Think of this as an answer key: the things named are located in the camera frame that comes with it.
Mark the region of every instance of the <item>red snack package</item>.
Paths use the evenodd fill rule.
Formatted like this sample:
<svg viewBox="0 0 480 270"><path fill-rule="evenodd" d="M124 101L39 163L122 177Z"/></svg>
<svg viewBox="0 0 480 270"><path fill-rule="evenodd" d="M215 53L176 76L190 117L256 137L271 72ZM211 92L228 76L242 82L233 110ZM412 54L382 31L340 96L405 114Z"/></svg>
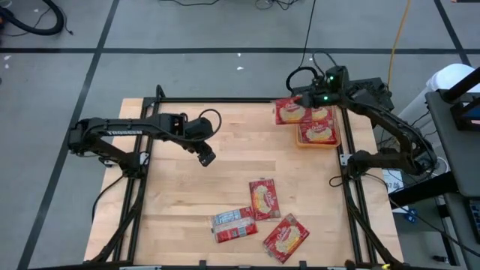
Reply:
<svg viewBox="0 0 480 270"><path fill-rule="evenodd" d="M248 184L255 220L281 217L273 179L262 179Z"/></svg>
<svg viewBox="0 0 480 270"><path fill-rule="evenodd" d="M324 106L317 109L312 109L312 121L328 121L332 120L335 114L334 106Z"/></svg>
<svg viewBox="0 0 480 270"><path fill-rule="evenodd" d="M275 101L275 124L300 124L312 121L312 110L295 104L294 101L299 98L289 97Z"/></svg>
<svg viewBox="0 0 480 270"><path fill-rule="evenodd" d="M211 217L211 232L217 243L257 233L252 208L248 206Z"/></svg>
<svg viewBox="0 0 480 270"><path fill-rule="evenodd" d="M339 139L335 127L332 120L300 124L298 126L300 143L337 144Z"/></svg>
<svg viewBox="0 0 480 270"><path fill-rule="evenodd" d="M308 235L310 232L288 214L263 241L263 247L270 257L285 263Z"/></svg>

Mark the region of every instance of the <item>wooden tabletop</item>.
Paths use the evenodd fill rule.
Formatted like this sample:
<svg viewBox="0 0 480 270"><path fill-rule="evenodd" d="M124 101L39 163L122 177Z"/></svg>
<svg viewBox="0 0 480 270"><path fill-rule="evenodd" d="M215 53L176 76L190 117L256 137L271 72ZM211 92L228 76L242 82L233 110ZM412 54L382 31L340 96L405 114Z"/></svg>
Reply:
<svg viewBox="0 0 480 270"><path fill-rule="evenodd" d="M138 118L141 104L142 99L125 99L120 118ZM251 204L248 182L261 177L274 179L282 216L293 213L310 230L285 266L297 266L299 260L309 266L341 266L346 259L352 260L343 191L329 186L329 179L340 175L337 151L298 148L295 127L274 125L273 107L268 103L162 103L160 112L187 113L194 119L208 108L218 110L223 118L218 134L208 140L217 155L208 167L174 143L154 142L134 263L185 266L206 260L210 266L280 266L262 246L279 220L257 221L258 233L221 244L210 231L210 216ZM205 117L215 128L215 114ZM369 119L354 113L349 117L356 149L376 152ZM134 136L116 137L113 144L130 152L134 141ZM380 169L369 173L383 177ZM102 189L120 175L118 167L106 169ZM126 183L117 184L98 203L86 260L98 254L119 225ZM368 176L363 185L373 231L403 260L385 186ZM353 184L351 190L355 197ZM368 261L365 235L360 227L358 231L364 261ZM129 239L127 232L121 258L126 258Z"/></svg>

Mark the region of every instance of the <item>wooden table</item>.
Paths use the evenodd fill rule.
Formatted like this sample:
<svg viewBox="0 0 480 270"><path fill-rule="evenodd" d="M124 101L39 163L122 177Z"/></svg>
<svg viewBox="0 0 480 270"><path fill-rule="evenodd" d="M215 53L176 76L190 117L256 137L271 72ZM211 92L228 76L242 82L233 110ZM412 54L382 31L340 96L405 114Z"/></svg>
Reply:
<svg viewBox="0 0 480 270"><path fill-rule="evenodd" d="M141 104L142 99L125 99L120 118L138 118ZM260 177L275 180L281 214L293 213L310 230L285 266L297 266L299 260L306 260L309 266L341 266L346 259L352 260L343 191L329 186L329 179L340 175L337 151L297 148L295 127L274 125L272 105L268 103L160 105L161 112L183 112L190 119L207 108L217 109L223 117L222 128L208 140L217 155L210 166L202 167L195 154L174 143L154 142L134 263L195 266L199 260L206 260L209 266L279 266L262 246L277 220L259 221L257 234L221 244L210 232L210 216L251 204L248 182ZM340 110L338 113L343 127ZM216 116L205 116L215 127ZM369 119L354 113L349 117L355 147L376 152ZM116 137L113 144L133 151L134 140L134 136ZM369 173L383 177L380 169ZM102 188L120 175L118 167L106 169ZM97 255L119 225L126 183L124 180L117 184L98 203L86 260ZM373 231L397 259L403 260L385 186L368 176L363 185ZM351 190L356 198L353 184ZM358 231L363 258L368 261L365 235L360 227ZM123 259L129 238L128 232Z"/></svg>

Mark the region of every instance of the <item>black metal frame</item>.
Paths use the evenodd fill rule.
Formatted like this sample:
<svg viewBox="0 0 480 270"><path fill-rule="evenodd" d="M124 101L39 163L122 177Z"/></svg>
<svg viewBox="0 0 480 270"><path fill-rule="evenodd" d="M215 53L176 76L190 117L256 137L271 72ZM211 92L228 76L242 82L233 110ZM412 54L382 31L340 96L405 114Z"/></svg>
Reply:
<svg viewBox="0 0 480 270"><path fill-rule="evenodd" d="M152 113L157 113L160 109L160 103L237 103L237 104L245 104L245 103L271 103L272 101L278 99L278 97L165 97L163 93L158 96L159 93L157 92L157 97L144 97L142 102L142 111L140 113L140 118L144 119L150 107L153 107ZM347 146L350 153L355 152L355 146L353 144L353 135L352 130L350 127L350 120L348 119L347 111L342 111L343 116L343 125L345 126L345 133L347 138ZM140 152L140 147L142 145L143 136L137 136L134 145L134 152ZM147 146L145 152L149 155L152 155L152 146L153 146L153 139L148 138ZM340 144L337 147L337 153L339 158L340 164L340 154L344 153L343 146ZM348 185L349 179L346 173L340 168L342 182L344 183L343 186L343 196L345 198L346 204L347 198L352 196L352 192L350 190L350 186ZM135 250L137 246L137 239L138 233L140 229L140 220L142 216L142 208L143 208L143 199L145 196L146 190L146 182L148 179L149 173L149 164L146 166L145 174L142 178L139 178L139 187L137 190L136 200L138 200L139 205L137 206L138 209L136 210L135 217L133 219L133 226L131 230L131 237L130 243L128 245L128 252L127 252L127 259L120 260L120 255L122 253L123 248L123 233L121 237L117 241L115 248L113 250L112 262L85 262L82 265L66 265L66 266L59 266L59 267L51 267L51 268L42 268L42 270L52 269L52 270L59 270L59 269L119 269L119 267L125 266L133 266L134 265L134 257L135 257ZM132 203L132 196L134 192L134 184L136 179L129 178L127 182L127 188L124 195L123 206L121 210L121 217L120 217L120 224L125 222L128 219L128 214L131 212L131 203ZM355 188L358 197L358 204L360 205L361 214L363 218L368 222L368 212L365 202L365 195L363 193L362 183L360 181L355 181ZM352 247L353 253L355 257L356 263L363 263L362 260L362 251L360 247L360 240L358 234L358 228L356 226L355 218L348 213L348 220L349 220L349 228L350 228L350 236L352 239ZM367 246L368 252L370 257L370 263L377 263L377 257L375 253L375 249L371 244L371 241L367 238ZM206 261L199 261L199 265L162 265L162 269L191 269L191 270L203 270L203 269L241 269L241 266L206 266ZM299 267L283 267L283 266L269 266L269 267L257 267L257 266L249 266L251 270L273 270L273 269L313 269L313 270L327 270L328 267L308 267L305 261L299 262Z"/></svg>

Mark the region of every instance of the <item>table leg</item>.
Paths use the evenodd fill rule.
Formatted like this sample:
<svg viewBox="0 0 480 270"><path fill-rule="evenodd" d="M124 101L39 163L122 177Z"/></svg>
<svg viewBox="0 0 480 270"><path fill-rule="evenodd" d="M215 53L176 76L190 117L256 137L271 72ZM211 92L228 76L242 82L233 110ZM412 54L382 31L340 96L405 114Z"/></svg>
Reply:
<svg viewBox="0 0 480 270"><path fill-rule="evenodd" d="M388 196L399 206L406 206L431 197L443 195L447 192L458 191L457 183L452 172L446 172L430 180L420 182L412 187L404 188L398 192L390 193ZM390 203L392 209L397 206Z"/></svg>

